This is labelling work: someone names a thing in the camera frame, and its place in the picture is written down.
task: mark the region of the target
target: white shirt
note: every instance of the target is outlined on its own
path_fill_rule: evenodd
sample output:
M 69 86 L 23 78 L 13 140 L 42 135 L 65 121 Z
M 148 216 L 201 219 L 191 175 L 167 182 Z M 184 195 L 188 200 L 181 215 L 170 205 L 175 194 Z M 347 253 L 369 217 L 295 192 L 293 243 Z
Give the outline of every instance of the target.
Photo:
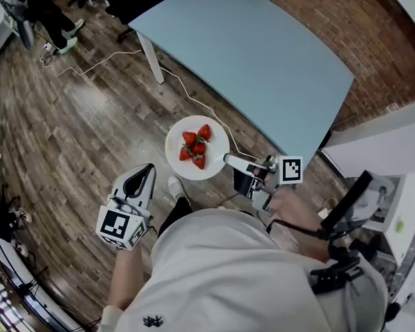
M 325 265 L 280 250 L 247 214 L 185 216 L 161 235 L 151 258 L 150 280 L 125 312 L 105 308 L 102 332 L 356 331 L 342 294 L 321 299 L 311 290 L 308 273 Z

